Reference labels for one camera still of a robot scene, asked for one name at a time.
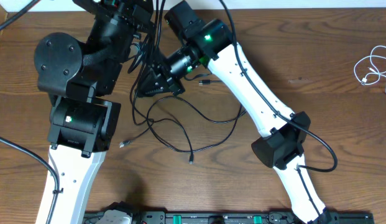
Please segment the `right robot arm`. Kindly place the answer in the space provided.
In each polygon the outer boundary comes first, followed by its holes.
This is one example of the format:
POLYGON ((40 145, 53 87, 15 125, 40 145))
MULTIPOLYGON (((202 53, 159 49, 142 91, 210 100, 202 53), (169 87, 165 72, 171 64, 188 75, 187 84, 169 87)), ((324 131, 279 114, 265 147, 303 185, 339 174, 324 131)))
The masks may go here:
POLYGON ((182 42, 168 57, 154 55, 136 91, 139 97, 185 91, 181 78, 202 65, 216 75, 238 99, 253 120, 260 138, 251 147, 258 159, 280 177, 292 211, 303 223, 328 223, 331 219, 308 175, 303 143, 310 119, 280 101, 259 77, 236 40, 235 29, 223 21, 200 19, 186 1, 164 16, 182 42))

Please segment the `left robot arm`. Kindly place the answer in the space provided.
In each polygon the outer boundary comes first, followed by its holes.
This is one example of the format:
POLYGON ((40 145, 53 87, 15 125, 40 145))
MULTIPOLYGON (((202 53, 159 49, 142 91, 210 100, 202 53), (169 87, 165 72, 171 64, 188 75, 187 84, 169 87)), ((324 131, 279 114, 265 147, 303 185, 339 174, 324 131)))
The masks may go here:
POLYGON ((37 223, 81 223, 121 106, 113 92, 132 41, 149 33, 152 1, 78 1, 94 15, 86 42, 56 32, 34 52, 38 89, 50 98, 48 163, 37 223))

